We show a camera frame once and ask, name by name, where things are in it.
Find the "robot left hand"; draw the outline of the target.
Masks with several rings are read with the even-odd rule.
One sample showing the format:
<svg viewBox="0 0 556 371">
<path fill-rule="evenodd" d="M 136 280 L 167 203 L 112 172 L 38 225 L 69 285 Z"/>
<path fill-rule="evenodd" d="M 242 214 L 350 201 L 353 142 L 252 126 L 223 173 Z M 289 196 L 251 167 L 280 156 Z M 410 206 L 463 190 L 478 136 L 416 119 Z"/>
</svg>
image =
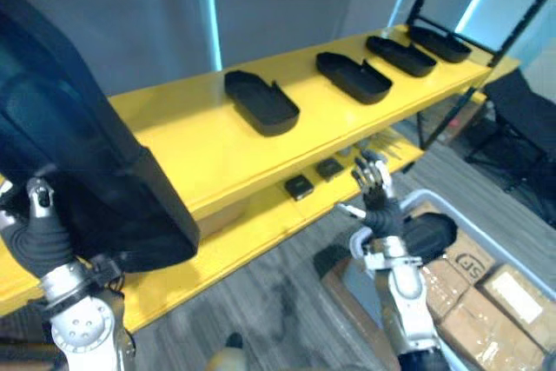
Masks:
<svg viewBox="0 0 556 371">
<path fill-rule="evenodd" d="M 26 185 L 29 215 L 1 207 L 1 238 L 28 273 L 40 279 L 56 268 L 76 261 L 70 232 L 63 226 L 55 205 L 54 189 L 40 177 Z"/>
</svg>

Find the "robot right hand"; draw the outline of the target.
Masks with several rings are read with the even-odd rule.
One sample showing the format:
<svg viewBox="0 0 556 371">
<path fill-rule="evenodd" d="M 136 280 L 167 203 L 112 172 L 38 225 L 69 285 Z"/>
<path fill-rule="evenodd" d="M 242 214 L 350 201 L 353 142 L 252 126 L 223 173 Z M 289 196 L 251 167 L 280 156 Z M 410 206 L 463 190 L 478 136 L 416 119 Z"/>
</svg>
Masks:
<svg viewBox="0 0 556 371">
<path fill-rule="evenodd" d="M 351 171 L 351 176 L 360 189 L 365 208 L 359 209 L 345 202 L 337 202 L 334 207 L 370 228 L 377 239 L 402 237 L 400 203 L 384 157 L 370 149 L 364 149 L 360 156 L 355 157 L 354 162 L 355 168 Z"/>
</svg>

